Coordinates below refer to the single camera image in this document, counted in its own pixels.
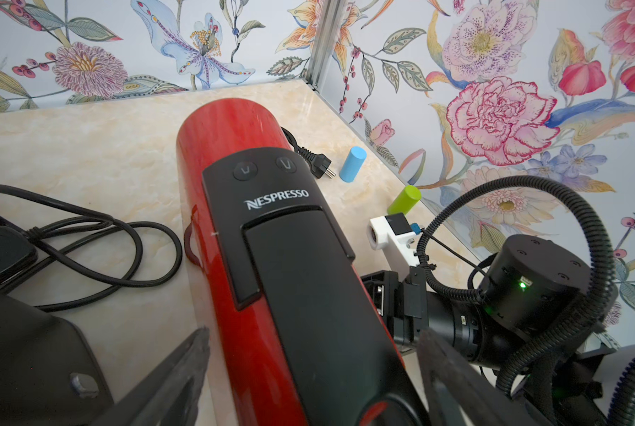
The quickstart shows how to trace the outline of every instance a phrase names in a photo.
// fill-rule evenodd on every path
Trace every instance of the black power cord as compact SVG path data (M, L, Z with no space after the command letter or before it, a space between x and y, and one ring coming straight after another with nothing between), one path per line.
M289 141L289 144L293 146L294 152L303 157L303 159L306 160L306 163L308 163L311 167L311 173L313 173L313 176L318 179L321 178L322 175L327 175L330 179L336 176L334 172L329 170L329 165L332 163L332 160L327 158L324 154L313 154L308 149L298 146L296 138L292 132L284 127L282 127L282 132L284 132L284 136L287 138L287 141Z
M33 275L40 272L43 268L47 267L55 261L62 263L66 267L73 269L74 271L86 277L111 285L111 287L90 296L84 297L83 299L78 299L70 302L55 303L53 305L36 306L42 311L54 312L84 306L107 297L108 295L116 292L121 287L154 287L156 285L161 285L171 279L174 275L176 275L176 272L178 272L180 264L183 261L183 248L180 245L180 239L178 238L176 233L162 224L158 224L156 222L131 222L127 224L111 217L110 215L100 213L98 211L84 209L83 207L78 207L67 202L55 200L53 198L46 197L35 192L21 190L20 188L8 185L0 185L0 193L22 198L23 200L33 201L38 204L53 207L54 209L64 210L80 215L77 217L70 217L68 219L54 222L53 224L43 226L42 228L34 227L30 230L24 230L14 223L10 222L9 220L5 219L4 217L0 216L0 226L6 226L12 230L15 230L17 233L23 235L23 237L25 237L29 243L33 244L49 255L49 257L41 260L36 264L16 271L16 273L14 273L13 275L0 279L1 293L7 294L11 292L17 286L23 284L27 279L31 278ZM76 224L88 223L90 223L90 225L71 226ZM140 239L140 235L135 232L135 228L158 229L159 231L167 234L173 241L176 248L176 260L170 271L168 271L163 277L144 281L136 281L131 279L135 275L137 269L140 267L143 254L142 240ZM135 243L135 258L133 260L133 264L121 278L110 277L108 275L93 271L66 256L67 253L74 251L85 244L91 243L92 241L100 239L103 236L107 236L121 230L127 232ZM83 233L88 231L99 232L85 236L75 243L71 243L70 245L67 245L66 247L59 250L55 249L54 247L43 241L44 239L49 239L54 236Z

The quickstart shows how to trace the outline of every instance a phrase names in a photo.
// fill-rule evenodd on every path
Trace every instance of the purple flower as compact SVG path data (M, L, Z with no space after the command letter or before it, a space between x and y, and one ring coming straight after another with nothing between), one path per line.
M128 73L123 63L101 47L75 42L57 49L52 68L57 84L84 96L111 98L123 92Z
M596 166L607 162L605 155L593 155L594 151L593 144L580 147L576 153L573 153L570 145L564 145L559 155L552 158L552 162L556 163L554 171L569 178L578 177L580 174L594 175L599 171Z
M554 171L557 165L556 158L550 159L549 151L545 151L540 156L540 161L535 158L528 160L528 165L533 167L527 170L530 176L542 176L553 181L561 182L561 173Z

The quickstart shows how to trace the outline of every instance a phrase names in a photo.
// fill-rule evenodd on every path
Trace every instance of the black plastic part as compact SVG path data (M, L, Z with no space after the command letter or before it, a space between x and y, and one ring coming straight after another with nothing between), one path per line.
M325 212L276 217L245 236L308 422L353 426L387 401L429 425Z
M38 259L33 244L12 228L0 226L0 281L15 275Z
M402 235L412 232L412 227L407 223L407 218L402 213L396 213L394 215L384 216L386 221L396 235Z
M208 358L208 329L199 328L91 426L192 426Z
M321 210L339 240L341 253L349 260L355 259L355 253L308 169L301 166L296 167L295 173L286 173L277 166L280 158L289 158L295 164L303 163L298 154L288 149L253 148L218 160L202 174L208 208L238 310L261 295L246 250L244 229L290 212ZM238 164L245 162L253 162L257 173L252 179L239 181L234 177L234 170ZM295 236L278 230L272 239L281 245L291 245Z
M585 294L589 283L590 268L578 256L552 241L519 234L504 242L478 289L485 294L486 312L528 340Z
M80 398L72 373L93 377L98 396ZM0 294L0 426L85 425L113 404L78 328Z
M429 404L429 418L434 425L450 425L453 404L462 407L475 425L481 426L536 426L527 402L512 402L497 392L481 377L444 338L432 329L422 333L417 346L417 358ZM454 401L441 402L437 383L441 382Z

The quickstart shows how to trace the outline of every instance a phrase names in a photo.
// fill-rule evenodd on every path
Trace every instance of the black corrugated cable tube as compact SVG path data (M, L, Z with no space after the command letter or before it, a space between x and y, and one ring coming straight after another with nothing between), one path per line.
M539 176L508 176L480 185L473 190L459 196L451 202L432 223L424 229L419 238L416 255L420 266L424 268L427 282L435 292L449 299L482 303L484 294L479 289L465 290L451 288L440 283L429 268L429 257L425 254L427 243L433 233L455 211L486 193L511 187L529 187L544 191L555 196L575 216L583 228L583 234L590 249L590 264L592 265L590 286L585 298L574 306L572 315L539 336L521 346L509 357L500 369L496 388L507 396L511 394L512 384L524 368L539 359L553 348L562 345L576 336L579 332L594 324L604 313L606 306L613 297L613 255L609 235L595 210L577 192L566 185Z
M618 380L607 426L632 426L635 424L635 358Z

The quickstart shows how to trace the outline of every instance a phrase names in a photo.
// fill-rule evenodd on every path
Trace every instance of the black control panel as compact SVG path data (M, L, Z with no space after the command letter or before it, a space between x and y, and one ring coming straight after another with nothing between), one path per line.
M202 177L237 309L261 295L245 231L270 219L323 211L344 255L355 259L308 165L298 154L282 148L247 149L211 164ZM272 238L278 245L296 244L295 235L281 231Z

